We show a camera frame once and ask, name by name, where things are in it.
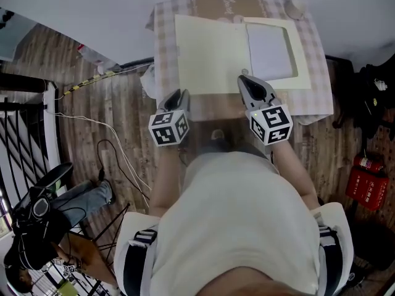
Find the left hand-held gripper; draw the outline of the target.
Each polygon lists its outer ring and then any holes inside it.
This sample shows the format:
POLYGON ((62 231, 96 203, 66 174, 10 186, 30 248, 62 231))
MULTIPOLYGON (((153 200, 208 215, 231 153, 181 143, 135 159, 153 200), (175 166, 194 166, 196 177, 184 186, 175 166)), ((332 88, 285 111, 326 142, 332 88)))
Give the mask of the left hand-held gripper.
POLYGON ((157 147, 182 143, 189 132, 189 91, 177 89, 160 102, 157 112, 150 116, 149 132, 157 147))

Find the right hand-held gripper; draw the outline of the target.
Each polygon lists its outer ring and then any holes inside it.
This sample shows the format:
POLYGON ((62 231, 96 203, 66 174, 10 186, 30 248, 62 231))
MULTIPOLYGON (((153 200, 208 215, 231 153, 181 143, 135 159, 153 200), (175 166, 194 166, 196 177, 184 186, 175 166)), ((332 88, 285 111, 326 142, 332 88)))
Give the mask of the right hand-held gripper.
POLYGON ((238 88, 255 137, 265 146, 288 140, 293 121, 288 106, 276 98, 271 85, 254 76, 240 75, 238 88))

